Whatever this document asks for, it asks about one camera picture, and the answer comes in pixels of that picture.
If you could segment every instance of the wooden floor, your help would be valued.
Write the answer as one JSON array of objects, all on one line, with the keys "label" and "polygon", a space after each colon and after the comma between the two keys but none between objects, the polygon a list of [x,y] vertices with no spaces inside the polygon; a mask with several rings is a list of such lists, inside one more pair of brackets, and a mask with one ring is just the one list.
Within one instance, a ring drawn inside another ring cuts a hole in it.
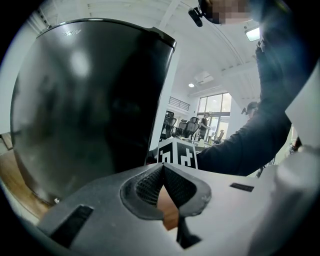
[{"label": "wooden floor", "polygon": [[[50,206],[38,199],[26,186],[17,166],[13,150],[0,155],[0,178],[13,197],[33,216],[41,220]],[[178,226],[178,209],[165,187],[160,191],[157,208],[164,213],[163,224],[167,230]]]},{"label": "wooden floor", "polygon": [[50,208],[26,186],[13,150],[0,155],[0,178],[13,197],[37,219],[40,220]]}]

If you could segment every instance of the window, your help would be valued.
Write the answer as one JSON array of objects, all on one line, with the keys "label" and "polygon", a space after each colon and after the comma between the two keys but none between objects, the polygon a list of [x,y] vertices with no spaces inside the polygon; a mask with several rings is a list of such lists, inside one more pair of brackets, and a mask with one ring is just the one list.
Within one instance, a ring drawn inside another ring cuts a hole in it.
[{"label": "window", "polygon": [[221,112],[222,94],[207,97],[205,112]]},{"label": "window", "polygon": [[206,132],[205,141],[212,137],[214,140],[220,136],[221,130],[224,131],[222,139],[224,140],[227,136],[227,130],[229,126],[229,117],[231,111],[232,97],[230,93],[223,93],[218,95],[212,95],[203,97],[200,99],[197,117],[201,119],[204,117],[204,113],[209,113],[208,125],[211,127]]},{"label": "window", "polygon": [[207,103],[207,98],[206,97],[200,99],[198,112],[205,112],[206,103]]},{"label": "window", "polygon": [[228,126],[229,126],[229,118],[230,118],[229,116],[221,116],[220,117],[220,122],[219,122],[216,136],[220,136],[221,131],[224,131],[224,135],[221,138],[223,140],[227,136],[227,130],[228,130]]},{"label": "window", "polygon": [[232,100],[232,97],[231,97],[230,93],[222,94],[221,112],[230,112],[230,110],[231,110],[231,100]]}]

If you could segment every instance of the black slot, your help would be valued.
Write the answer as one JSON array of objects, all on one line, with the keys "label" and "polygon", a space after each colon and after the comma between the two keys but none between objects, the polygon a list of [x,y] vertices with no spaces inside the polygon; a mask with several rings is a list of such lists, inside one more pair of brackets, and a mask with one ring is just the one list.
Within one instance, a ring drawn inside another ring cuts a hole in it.
[{"label": "black slot", "polygon": [[248,185],[242,185],[239,183],[232,183],[230,185],[230,187],[238,189],[238,190],[244,190],[244,191],[248,191],[248,192],[252,192],[252,190],[254,190],[254,186],[248,186]]},{"label": "black slot", "polygon": [[78,206],[78,208],[75,209],[74,212],[51,235],[51,239],[68,248],[92,212],[93,209],[88,206]]}]

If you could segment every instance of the white wall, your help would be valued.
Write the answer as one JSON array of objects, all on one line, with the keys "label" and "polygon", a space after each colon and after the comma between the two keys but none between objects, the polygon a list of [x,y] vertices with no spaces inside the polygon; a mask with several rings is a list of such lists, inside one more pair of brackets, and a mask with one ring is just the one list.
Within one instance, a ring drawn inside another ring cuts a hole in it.
[{"label": "white wall", "polygon": [[236,133],[242,126],[244,126],[249,120],[246,114],[241,114],[242,109],[238,106],[236,101],[232,98],[229,126],[226,132],[226,138],[229,138],[232,134]]},{"label": "white wall", "polygon": [[160,96],[158,110],[156,113],[154,128],[153,128],[153,132],[152,132],[150,150],[154,150],[159,144],[159,139],[160,139],[160,135],[162,132],[162,126],[164,123],[168,102],[169,102],[172,87],[174,84],[175,74],[176,74],[176,70],[177,70],[177,66],[178,66],[178,62],[179,62],[179,57],[180,57],[180,49],[177,47],[175,49],[175,52],[172,55],[172,59],[170,62],[168,73],[166,75],[166,79],[165,79],[162,93]]},{"label": "white wall", "polygon": [[37,33],[25,23],[12,40],[0,66],[0,134],[10,131],[10,108],[14,85],[22,62]]}]

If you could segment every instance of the white ceiling beam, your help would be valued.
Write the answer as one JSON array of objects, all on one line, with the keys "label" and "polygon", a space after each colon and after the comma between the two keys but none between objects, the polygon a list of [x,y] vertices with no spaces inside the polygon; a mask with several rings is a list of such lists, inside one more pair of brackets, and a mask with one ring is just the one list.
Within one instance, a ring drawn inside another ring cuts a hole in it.
[{"label": "white ceiling beam", "polygon": [[242,73],[250,72],[254,68],[258,68],[257,62],[255,61],[250,61],[242,65],[234,66],[228,69],[225,69],[221,72],[222,76],[224,78],[226,77],[233,77]]},{"label": "white ceiling beam", "polygon": [[81,19],[91,18],[87,0],[76,0],[76,8]]},{"label": "white ceiling beam", "polygon": [[166,25],[168,24],[171,16],[174,14],[174,12],[177,9],[180,2],[181,2],[181,0],[172,0],[172,2],[170,3],[168,9],[166,10],[165,14],[163,15],[163,17],[160,21],[160,25],[159,25],[160,30],[165,29]]}]

